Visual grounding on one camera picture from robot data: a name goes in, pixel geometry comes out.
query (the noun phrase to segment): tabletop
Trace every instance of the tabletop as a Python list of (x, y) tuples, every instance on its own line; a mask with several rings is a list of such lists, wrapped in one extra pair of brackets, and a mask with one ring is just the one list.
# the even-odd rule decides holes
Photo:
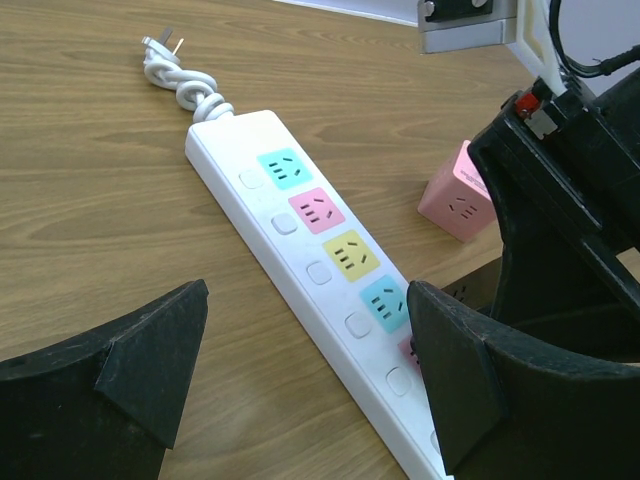
[(191, 114), (142, 73), (171, 25), (238, 113), (278, 113), (408, 279), (500, 254), (416, 212), (532, 77), (505, 47), (421, 56), (416, 29), (270, 0), (0, 5), (0, 360), (189, 280), (209, 317), (162, 479), (404, 478), (184, 155)]

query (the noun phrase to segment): white power cord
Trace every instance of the white power cord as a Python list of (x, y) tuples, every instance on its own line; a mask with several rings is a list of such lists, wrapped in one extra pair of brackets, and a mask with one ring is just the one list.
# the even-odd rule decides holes
[(193, 113), (193, 123), (208, 122), (232, 117), (233, 105), (220, 95), (218, 83), (206, 73), (180, 68), (180, 59), (176, 56), (182, 45), (180, 39), (176, 48), (169, 50), (167, 40), (172, 30), (165, 29), (158, 40), (144, 37), (142, 43), (147, 46), (144, 57), (144, 75), (154, 85), (176, 91), (176, 100), (185, 110)]

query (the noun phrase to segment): power strip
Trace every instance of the power strip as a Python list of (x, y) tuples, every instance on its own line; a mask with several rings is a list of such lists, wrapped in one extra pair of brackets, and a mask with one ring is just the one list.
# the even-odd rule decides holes
[(405, 473), (446, 478), (408, 284), (293, 135), (256, 112), (193, 125), (186, 154)]

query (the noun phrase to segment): white button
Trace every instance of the white button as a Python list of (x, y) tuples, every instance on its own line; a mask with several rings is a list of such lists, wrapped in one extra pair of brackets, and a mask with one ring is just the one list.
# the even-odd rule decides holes
[(255, 170), (247, 170), (240, 174), (240, 181), (244, 183), (247, 188), (258, 188), (262, 186), (262, 177)]
[(411, 379), (404, 373), (404, 370), (394, 368), (387, 374), (387, 383), (393, 390), (393, 393), (401, 397), (411, 388)]
[(271, 224), (279, 234), (289, 235), (298, 229), (298, 224), (288, 213), (280, 213), (271, 219)]
[(440, 453), (440, 444), (438, 443), (438, 437), (436, 436), (436, 431), (435, 430), (431, 434), (431, 445), (433, 445), (433, 448), (436, 449), (436, 452), (438, 452), (438, 455), (442, 455)]
[(371, 331), (371, 321), (362, 313), (349, 315), (344, 323), (355, 338), (362, 338)]
[(309, 265), (307, 267), (307, 273), (311, 277), (311, 280), (313, 280), (313, 283), (317, 283), (318, 285), (324, 285), (331, 280), (331, 272), (320, 262)]

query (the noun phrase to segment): black cable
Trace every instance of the black cable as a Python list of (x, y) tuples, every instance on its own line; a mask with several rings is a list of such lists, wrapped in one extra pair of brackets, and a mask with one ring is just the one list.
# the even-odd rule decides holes
[(636, 45), (620, 55), (608, 58), (596, 65), (583, 65), (569, 57), (562, 46), (560, 39), (560, 5), (562, 0), (551, 0), (549, 6), (549, 34), (551, 42), (560, 58), (560, 63), (571, 73), (582, 78), (594, 78), (602, 75), (611, 75), (627, 65), (640, 60), (640, 45)]

